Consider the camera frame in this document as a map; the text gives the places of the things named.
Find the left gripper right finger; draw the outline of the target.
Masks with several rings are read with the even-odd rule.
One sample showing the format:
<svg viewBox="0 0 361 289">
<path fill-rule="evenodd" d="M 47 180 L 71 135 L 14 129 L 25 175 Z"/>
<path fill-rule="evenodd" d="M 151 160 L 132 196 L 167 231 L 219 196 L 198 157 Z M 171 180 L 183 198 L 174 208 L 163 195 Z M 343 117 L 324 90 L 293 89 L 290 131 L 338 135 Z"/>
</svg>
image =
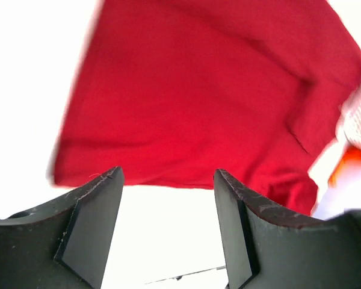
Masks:
<svg viewBox="0 0 361 289">
<path fill-rule="evenodd" d="M 259 273 L 260 267 L 245 203 L 225 177 L 224 170 L 214 175 L 214 196 L 229 288 L 244 288 Z"/>
</svg>

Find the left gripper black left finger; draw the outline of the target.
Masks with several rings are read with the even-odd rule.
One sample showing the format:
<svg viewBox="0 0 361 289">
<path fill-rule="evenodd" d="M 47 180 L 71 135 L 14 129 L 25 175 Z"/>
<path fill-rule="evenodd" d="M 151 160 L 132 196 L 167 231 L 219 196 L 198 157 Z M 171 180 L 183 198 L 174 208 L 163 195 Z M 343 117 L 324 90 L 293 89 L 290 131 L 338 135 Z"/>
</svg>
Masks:
<svg viewBox="0 0 361 289">
<path fill-rule="evenodd" d="M 115 167 L 84 186 L 54 259 L 91 288 L 100 288 L 117 220 L 124 174 Z"/>
</svg>

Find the red t shirt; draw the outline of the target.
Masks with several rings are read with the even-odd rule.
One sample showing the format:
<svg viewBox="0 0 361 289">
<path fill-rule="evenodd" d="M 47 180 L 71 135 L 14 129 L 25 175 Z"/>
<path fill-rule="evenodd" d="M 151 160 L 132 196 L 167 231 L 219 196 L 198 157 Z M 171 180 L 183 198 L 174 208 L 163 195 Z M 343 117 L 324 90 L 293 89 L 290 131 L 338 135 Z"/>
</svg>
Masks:
<svg viewBox="0 0 361 289">
<path fill-rule="evenodd" d="M 326 1 L 104 1 L 54 183 L 120 166 L 127 185 L 211 189 L 225 169 L 308 215 L 307 172 L 360 83 L 361 50 Z"/>
</svg>

